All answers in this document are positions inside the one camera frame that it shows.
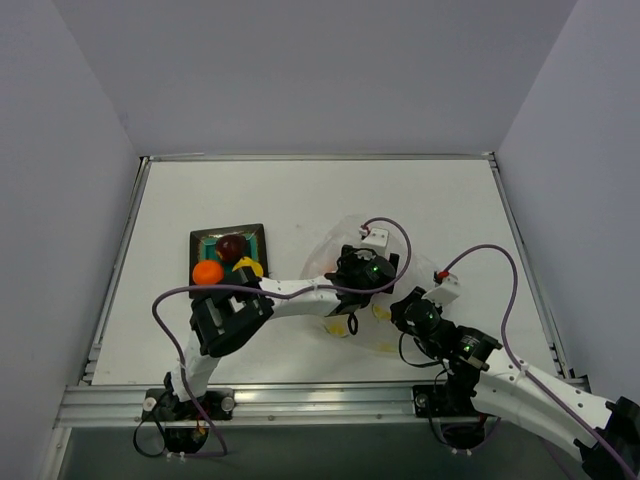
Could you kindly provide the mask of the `clear printed plastic bag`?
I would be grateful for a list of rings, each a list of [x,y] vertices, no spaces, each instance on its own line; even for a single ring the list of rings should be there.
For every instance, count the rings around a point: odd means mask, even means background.
[[[364,215],[348,215],[332,227],[307,257],[301,277],[311,279],[334,271],[341,247],[360,241],[358,228],[365,220]],[[307,316],[306,330],[318,339],[365,349],[377,356],[396,355],[400,331],[391,323],[390,305],[406,297],[417,286],[426,291],[432,289],[436,270],[435,263],[413,249],[408,270],[394,286],[394,291],[377,295],[367,307],[355,313],[356,334],[349,332],[346,315],[329,318]]]

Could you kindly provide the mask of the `yellow fake lemon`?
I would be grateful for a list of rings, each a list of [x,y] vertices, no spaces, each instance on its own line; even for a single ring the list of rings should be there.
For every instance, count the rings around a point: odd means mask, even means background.
[[[257,260],[254,260],[251,257],[248,256],[244,256],[242,258],[240,258],[232,267],[233,271],[237,271],[241,268],[250,268],[251,271],[257,276],[257,277],[263,277],[264,276],[264,269],[263,266],[261,265],[260,262],[258,262]]]

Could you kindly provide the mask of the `dark red fake fruit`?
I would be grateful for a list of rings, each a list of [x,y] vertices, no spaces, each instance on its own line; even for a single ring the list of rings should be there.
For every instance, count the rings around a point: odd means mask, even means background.
[[[248,241],[243,235],[227,234],[217,240],[215,252],[221,262],[235,264],[245,256],[247,248]]]

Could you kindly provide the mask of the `orange fake tangerine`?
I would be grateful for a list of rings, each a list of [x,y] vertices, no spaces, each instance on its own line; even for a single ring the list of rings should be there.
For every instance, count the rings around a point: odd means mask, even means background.
[[[197,262],[191,272],[191,279],[195,285],[214,285],[224,279],[225,269],[215,260],[201,260]]]

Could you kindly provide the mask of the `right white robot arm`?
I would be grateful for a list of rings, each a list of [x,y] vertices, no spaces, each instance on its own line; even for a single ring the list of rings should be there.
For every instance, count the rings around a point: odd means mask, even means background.
[[[517,357],[506,344],[444,319],[421,288],[390,307],[391,321],[447,368],[444,400],[459,415],[498,417],[580,461],[592,479],[639,476],[639,406],[584,392]]]

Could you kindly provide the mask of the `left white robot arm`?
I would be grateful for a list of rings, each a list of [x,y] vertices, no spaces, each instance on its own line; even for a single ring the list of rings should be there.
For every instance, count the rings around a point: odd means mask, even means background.
[[[337,269],[316,278],[274,280],[242,267],[207,289],[195,289],[190,338],[166,378],[166,408],[179,419],[194,417],[220,360],[245,346],[267,321],[353,314],[373,296],[393,292],[406,271],[398,263],[397,254],[345,245]]]

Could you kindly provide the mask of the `square teal ceramic plate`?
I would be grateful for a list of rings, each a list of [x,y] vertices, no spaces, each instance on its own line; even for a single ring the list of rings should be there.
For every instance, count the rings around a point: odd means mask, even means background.
[[[217,240],[227,234],[243,235],[248,241],[248,248],[246,249],[245,256],[251,257],[261,263],[264,269],[263,277],[267,277],[269,275],[265,230],[262,224],[257,223],[210,228],[191,231],[189,234],[188,280],[190,285],[195,285],[191,279],[192,269],[194,265],[201,260],[209,259],[219,262],[225,269],[224,278],[228,277],[233,272],[232,267],[234,264],[221,262],[215,252]]]

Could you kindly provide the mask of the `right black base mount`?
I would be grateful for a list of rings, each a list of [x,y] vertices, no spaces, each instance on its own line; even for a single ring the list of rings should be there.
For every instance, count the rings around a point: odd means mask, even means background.
[[[486,418],[470,402],[452,400],[445,384],[414,385],[412,400],[414,415],[428,421],[438,444],[473,450],[485,440]]]

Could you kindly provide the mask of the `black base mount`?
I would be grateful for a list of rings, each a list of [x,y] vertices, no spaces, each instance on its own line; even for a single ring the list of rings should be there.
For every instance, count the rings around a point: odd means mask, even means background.
[[[473,450],[485,440],[486,418],[470,402],[452,400],[445,384],[414,385],[412,400],[414,415],[428,421],[438,444]]]
[[[207,391],[196,401],[185,402],[170,389],[149,389],[132,436],[134,449],[147,458],[224,457],[229,447],[216,423],[230,421],[235,406],[234,393],[229,389]],[[147,424],[159,435],[159,452],[145,451],[139,442],[139,432]]]

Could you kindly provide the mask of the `aluminium front rail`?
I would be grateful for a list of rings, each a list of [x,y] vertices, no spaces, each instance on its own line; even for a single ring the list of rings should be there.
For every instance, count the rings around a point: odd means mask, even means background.
[[[416,381],[372,383],[214,385],[234,400],[233,427],[325,426],[419,423],[414,414]],[[132,428],[142,419],[146,399],[161,385],[98,385],[66,389],[54,420],[56,428]]]

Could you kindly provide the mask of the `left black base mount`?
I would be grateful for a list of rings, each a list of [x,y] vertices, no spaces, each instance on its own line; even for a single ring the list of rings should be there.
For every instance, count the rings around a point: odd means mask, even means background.
[[[147,458],[224,457],[229,447],[216,423],[230,421],[235,406],[234,393],[229,389],[207,391],[196,401],[185,402],[170,389],[149,389],[132,436],[134,449]],[[159,435],[159,452],[145,451],[139,442],[139,432],[147,424]]]

